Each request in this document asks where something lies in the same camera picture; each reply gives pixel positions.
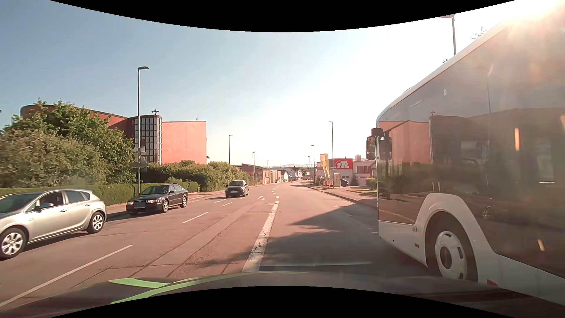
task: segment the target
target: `hedge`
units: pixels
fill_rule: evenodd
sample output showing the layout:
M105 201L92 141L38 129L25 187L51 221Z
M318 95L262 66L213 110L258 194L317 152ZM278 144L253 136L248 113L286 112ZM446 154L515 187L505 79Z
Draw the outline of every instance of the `hedge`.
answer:
M157 186L162 183L141 183L141 191L147 189L150 186ZM178 183L183 188L187 189L189 192L198 192L200 186L196 182L179 182ZM50 187L50 188L0 188L0 196L22 193L22 192L34 192L34 191L45 191L51 189L61 189L61 188L80 188L85 190L92 190L92 192L98 196L104 203L108 205L120 204L127 202L129 199L135 197L137 193L137 184L94 184L91 186L65 186L65 187Z

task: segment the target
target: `black sedan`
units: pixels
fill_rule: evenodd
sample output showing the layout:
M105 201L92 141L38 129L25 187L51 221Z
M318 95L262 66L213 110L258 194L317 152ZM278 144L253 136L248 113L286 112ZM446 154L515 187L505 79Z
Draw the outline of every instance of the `black sedan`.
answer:
M140 196L128 201L125 210L131 215L140 212L167 213L169 207L175 205L184 208L187 195L188 190L176 183L151 186L143 190Z
M249 195L249 186L245 180L234 180L225 189L225 197Z

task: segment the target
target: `glass window facade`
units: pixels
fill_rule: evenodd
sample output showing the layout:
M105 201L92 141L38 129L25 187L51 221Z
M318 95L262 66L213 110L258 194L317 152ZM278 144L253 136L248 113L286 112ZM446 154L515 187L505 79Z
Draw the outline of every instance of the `glass window facade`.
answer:
M141 118L141 140L145 140L145 155L147 162L162 162L161 117L149 116ZM138 125L135 120L135 142L138 142Z

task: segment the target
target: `bus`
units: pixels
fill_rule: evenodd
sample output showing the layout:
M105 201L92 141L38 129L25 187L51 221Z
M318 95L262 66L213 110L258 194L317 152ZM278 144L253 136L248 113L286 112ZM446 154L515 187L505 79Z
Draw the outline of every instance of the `bus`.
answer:
M565 5L505 20L367 138L379 236L437 275L565 305Z

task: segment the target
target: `tree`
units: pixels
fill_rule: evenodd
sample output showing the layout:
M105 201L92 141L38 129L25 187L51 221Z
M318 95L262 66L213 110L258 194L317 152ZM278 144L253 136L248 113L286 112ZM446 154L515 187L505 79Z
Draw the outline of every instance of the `tree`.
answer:
M11 130L41 130L46 134L61 137L72 137L77 141L91 145L106 162L108 173L106 179L110 183L129 183L135 180L130 164L135 161L133 140L126 139L123 131L109 129L110 117L101 119L87 108L77 108L74 104L58 101L55 109L45 107L40 98L34 103L40 108L31 118L24 119L13 116L10 125L6 125L2 133Z
M475 36L476 36L476 37L471 37L471 39L472 39L472 40L477 40L481 35L485 34L486 31L487 31L487 30L484 29L484 27L481 27L480 33L475 33Z
M97 149L74 137L31 129L0 135L1 187L103 183L107 174Z

